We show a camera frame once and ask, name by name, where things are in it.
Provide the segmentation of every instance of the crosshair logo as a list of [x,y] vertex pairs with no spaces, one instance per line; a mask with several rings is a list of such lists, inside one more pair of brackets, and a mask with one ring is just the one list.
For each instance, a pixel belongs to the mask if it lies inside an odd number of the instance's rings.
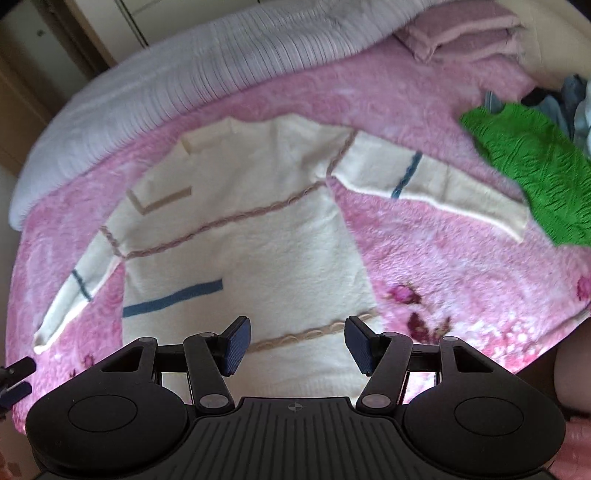
[[287,408],[289,408],[293,412],[299,412],[302,408],[304,408],[304,406],[301,403],[296,402],[288,405]]

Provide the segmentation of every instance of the white cabinet door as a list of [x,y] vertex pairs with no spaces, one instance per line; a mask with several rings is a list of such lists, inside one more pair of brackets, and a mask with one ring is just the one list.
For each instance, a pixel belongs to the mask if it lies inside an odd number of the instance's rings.
[[256,5],[256,0],[124,0],[148,44]]

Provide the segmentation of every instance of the green textured fabric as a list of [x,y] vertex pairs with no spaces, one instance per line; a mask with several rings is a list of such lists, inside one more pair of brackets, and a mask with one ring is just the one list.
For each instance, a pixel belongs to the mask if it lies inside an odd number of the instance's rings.
[[489,163],[521,185],[531,213],[555,245],[591,247],[591,164],[543,114],[508,103],[461,118]]

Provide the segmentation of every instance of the white sweater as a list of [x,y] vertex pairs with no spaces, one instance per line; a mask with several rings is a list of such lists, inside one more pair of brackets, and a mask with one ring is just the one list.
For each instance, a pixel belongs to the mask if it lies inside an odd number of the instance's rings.
[[380,319],[327,176],[489,222],[518,241],[528,220],[524,205],[461,171],[364,132],[297,115],[228,118],[182,135],[128,191],[52,302],[35,351],[123,261],[124,343],[182,343],[246,315],[252,346],[228,381],[233,395],[355,397],[366,378],[345,348],[343,320],[365,314],[379,330]]

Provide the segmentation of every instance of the fuzzy pink bedspread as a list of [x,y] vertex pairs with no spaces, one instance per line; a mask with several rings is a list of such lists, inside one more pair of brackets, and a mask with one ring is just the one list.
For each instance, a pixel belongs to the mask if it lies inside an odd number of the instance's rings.
[[[511,181],[476,153],[459,116],[486,90],[517,100],[531,79],[502,57],[454,66],[423,65],[389,39],[349,60],[274,79],[169,122],[136,140],[29,215],[12,278],[9,364],[33,355],[33,333],[58,288],[102,222],[178,136],[234,116],[260,121],[289,112],[350,125],[444,160],[503,192]],[[588,316],[591,249],[555,248],[530,222],[518,244],[475,220],[418,202],[392,201],[331,184],[368,269],[389,330],[417,342],[459,336],[516,372],[567,336]],[[19,429],[31,404],[121,346],[124,270],[46,353],[34,356],[34,394],[17,405]],[[421,380],[410,394],[425,388]]]

